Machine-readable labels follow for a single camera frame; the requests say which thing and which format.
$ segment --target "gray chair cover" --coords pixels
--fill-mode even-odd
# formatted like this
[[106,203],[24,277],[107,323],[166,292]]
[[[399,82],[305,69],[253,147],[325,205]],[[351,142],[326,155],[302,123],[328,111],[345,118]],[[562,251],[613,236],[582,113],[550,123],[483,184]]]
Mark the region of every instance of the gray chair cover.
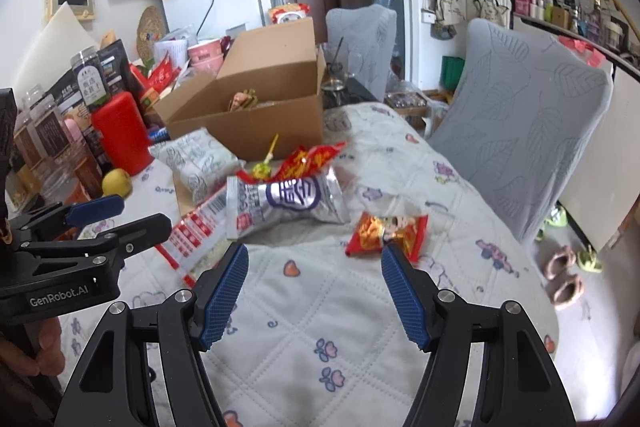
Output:
[[558,200],[612,91],[607,73],[555,37],[473,19],[456,98],[429,144],[526,243]]
[[337,46],[344,37],[349,52],[362,55],[364,63],[357,80],[380,102],[396,43],[397,18],[396,12],[378,4],[357,10],[336,8],[326,15],[329,45]]

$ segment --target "canvas bag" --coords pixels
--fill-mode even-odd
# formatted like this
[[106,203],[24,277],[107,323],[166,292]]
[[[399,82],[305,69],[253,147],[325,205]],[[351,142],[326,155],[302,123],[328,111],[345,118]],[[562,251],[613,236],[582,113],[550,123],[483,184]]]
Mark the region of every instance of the canvas bag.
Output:
[[509,8],[501,6],[498,0],[474,0],[474,6],[478,10],[478,16],[481,19],[486,19],[506,28],[504,14],[508,12]]
[[459,0],[436,0],[436,22],[431,25],[433,38],[447,41],[456,36],[454,25],[465,19],[458,2]]

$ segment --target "barcode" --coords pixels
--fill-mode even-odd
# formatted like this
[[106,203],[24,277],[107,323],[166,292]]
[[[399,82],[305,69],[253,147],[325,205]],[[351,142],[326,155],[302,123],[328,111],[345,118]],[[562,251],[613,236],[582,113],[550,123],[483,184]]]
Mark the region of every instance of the barcode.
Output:
[[214,214],[224,212],[226,209],[226,190],[213,198],[207,206],[213,211]]

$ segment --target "blue gripper pad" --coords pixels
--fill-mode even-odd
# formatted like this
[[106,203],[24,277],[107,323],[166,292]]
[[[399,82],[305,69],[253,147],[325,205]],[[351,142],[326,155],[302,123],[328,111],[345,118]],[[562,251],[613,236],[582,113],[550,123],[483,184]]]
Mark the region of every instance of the blue gripper pad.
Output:
[[418,344],[420,349],[424,349],[430,340],[424,323],[424,309],[389,247],[382,251],[382,277],[385,278],[386,287],[396,305],[406,336]]
[[[231,254],[231,259],[228,261],[226,256]],[[209,301],[204,304],[204,309],[201,313],[194,312],[193,324],[197,337],[194,340],[200,344],[201,351],[208,351],[213,343],[219,341],[222,338],[222,334],[225,332],[226,324],[228,323],[231,312],[234,309],[234,304],[238,300],[238,294],[242,289],[242,284],[249,271],[249,253],[244,245],[234,243],[227,250],[227,254],[222,258],[218,268],[210,270],[210,275],[216,279],[216,271],[223,269],[224,272],[220,277],[219,282],[215,284],[215,289],[210,293]],[[205,272],[202,277],[206,277],[209,272]],[[200,304],[200,299],[196,302],[196,308]]]

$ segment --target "silver snack bag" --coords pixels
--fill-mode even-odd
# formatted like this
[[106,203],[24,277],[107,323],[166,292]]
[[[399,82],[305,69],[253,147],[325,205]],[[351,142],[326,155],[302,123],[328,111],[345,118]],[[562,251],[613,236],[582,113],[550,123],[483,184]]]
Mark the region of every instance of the silver snack bag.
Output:
[[332,167],[317,176],[260,185],[226,181],[226,238],[240,239],[278,223],[313,217],[348,223],[349,211]]

